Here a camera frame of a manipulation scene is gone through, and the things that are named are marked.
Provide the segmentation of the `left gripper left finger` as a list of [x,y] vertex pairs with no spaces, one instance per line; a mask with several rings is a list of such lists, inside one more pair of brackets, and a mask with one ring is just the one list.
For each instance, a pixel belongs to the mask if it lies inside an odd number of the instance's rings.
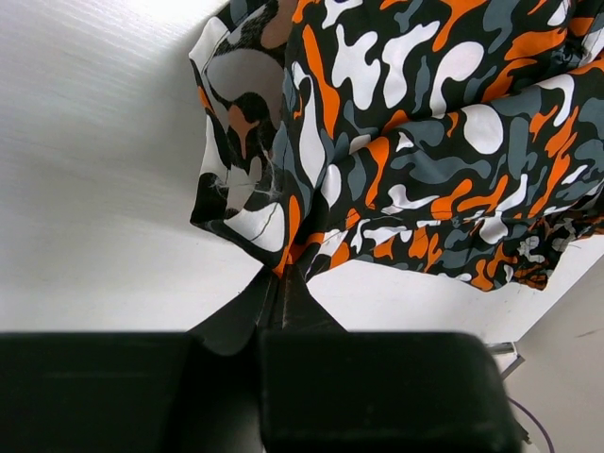
[[277,281],[259,272],[187,331],[6,332],[5,452],[260,452],[254,340]]

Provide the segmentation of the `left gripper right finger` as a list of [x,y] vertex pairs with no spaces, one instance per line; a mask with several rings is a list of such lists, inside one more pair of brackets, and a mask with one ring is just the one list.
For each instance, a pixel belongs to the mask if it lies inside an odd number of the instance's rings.
[[269,452],[518,452],[487,346],[449,331],[349,332],[290,266],[259,331]]

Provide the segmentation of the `orange camouflage shorts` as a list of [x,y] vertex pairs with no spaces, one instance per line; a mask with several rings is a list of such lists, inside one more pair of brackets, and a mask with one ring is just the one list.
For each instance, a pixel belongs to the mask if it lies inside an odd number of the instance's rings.
[[277,275],[543,289],[603,231],[599,1],[231,1],[191,221]]

